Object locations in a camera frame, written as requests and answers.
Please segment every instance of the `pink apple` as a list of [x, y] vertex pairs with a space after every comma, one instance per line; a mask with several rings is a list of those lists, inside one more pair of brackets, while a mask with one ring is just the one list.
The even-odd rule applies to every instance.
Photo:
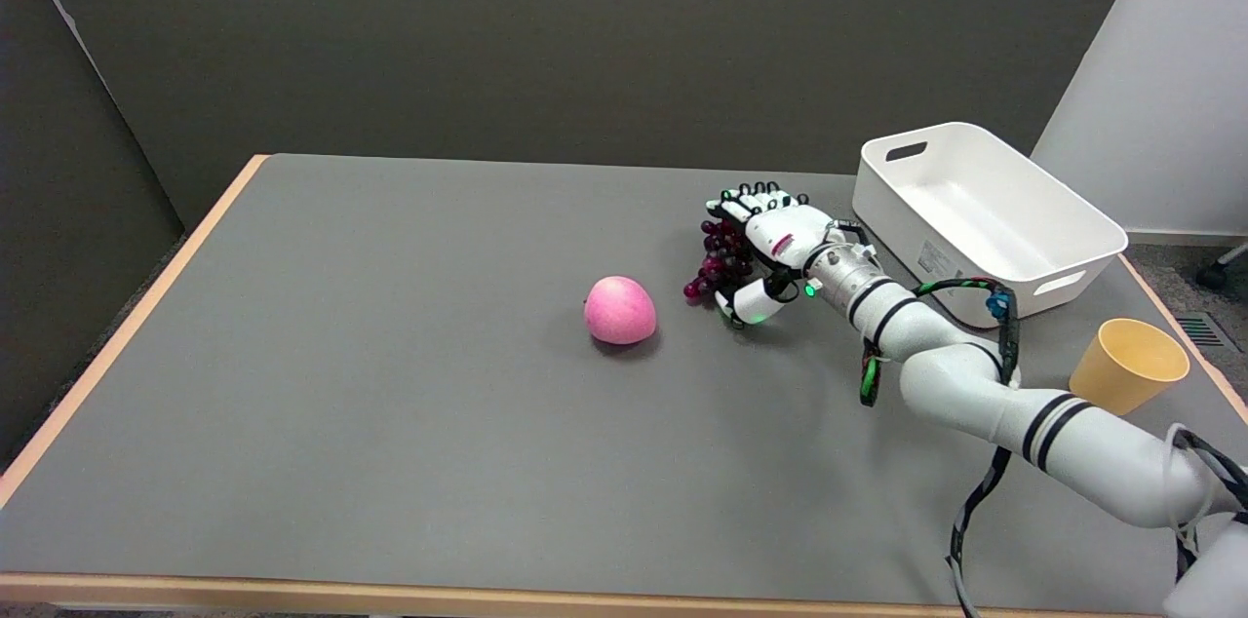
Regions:
[[585, 326], [595, 338], [633, 345], [654, 335], [654, 302], [645, 287], [628, 277], [603, 277], [585, 300]]

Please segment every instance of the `robotic arm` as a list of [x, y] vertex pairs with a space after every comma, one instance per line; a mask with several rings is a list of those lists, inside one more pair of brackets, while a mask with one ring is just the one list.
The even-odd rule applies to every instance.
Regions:
[[[1224, 461], [1222, 474], [1211, 472], [1219, 467], [1207, 454], [1179, 449], [1070, 392], [1018, 388], [1017, 371], [1002, 382], [1006, 362], [997, 343], [955, 327], [889, 278], [860, 227], [832, 220], [804, 195], [792, 197], [775, 184], [741, 185], [706, 210], [721, 218], [718, 232], [746, 243], [768, 273], [741, 283], [744, 270], [728, 276], [704, 270], [686, 295], [713, 290], [720, 311], [744, 327], [779, 312], [804, 281], [801, 291], [824, 298], [869, 348], [901, 363], [902, 400], [920, 418], [1021, 454], [1132, 526], [1177, 527], [1209, 512], [1238, 512], [1164, 609], [1176, 618], [1248, 614], [1248, 483], [1242, 468]], [[847, 232], [860, 240], [851, 241]], [[963, 608], [973, 613], [966, 603]]]

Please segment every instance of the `floor vent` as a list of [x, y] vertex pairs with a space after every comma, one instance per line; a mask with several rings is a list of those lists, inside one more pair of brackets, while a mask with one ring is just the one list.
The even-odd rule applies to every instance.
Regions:
[[1183, 332], [1187, 333], [1187, 337], [1192, 338], [1192, 342], [1194, 342], [1197, 347], [1231, 348], [1234, 351], [1239, 350], [1236, 347], [1234, 341], [1232, 341], [1231, 337], [1218, 327], [1218, 323], [1203, 311], [1176, 313], [1174, 320], [1178, 321]]

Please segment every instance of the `gray tabletop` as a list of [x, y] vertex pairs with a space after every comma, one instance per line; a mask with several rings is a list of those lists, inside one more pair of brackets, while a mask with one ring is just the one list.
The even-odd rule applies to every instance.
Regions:
[[[268, 160], [0, 513], [0, 569], [953, 603], [991, 447], [896, 367], [859, 406], [821, 302], [734, 332], [680, 295], [703, 202], [759, 179], [850, 215], [839, 176]], [[659, 312], [628, 352], [582, 323], [612, 273]], [[1114, 261], [1023, 322], [1026, 386], [1114, 316], [1168, 328]], [[1129, 418], [1248, 457], [1199, 367]], [[967, 542], [983, 606], [1156, 612], [1173, 576], [1166, 531], [1021, 461]]]

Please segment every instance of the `paper cup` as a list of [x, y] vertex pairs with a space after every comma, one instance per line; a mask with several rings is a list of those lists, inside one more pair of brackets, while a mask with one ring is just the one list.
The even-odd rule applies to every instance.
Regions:
[[1186, 377], [1187, 351], [1161, 328], [1133, 318], [1101, 323], [1071, 375], [1071, 392], [1123, 416]]

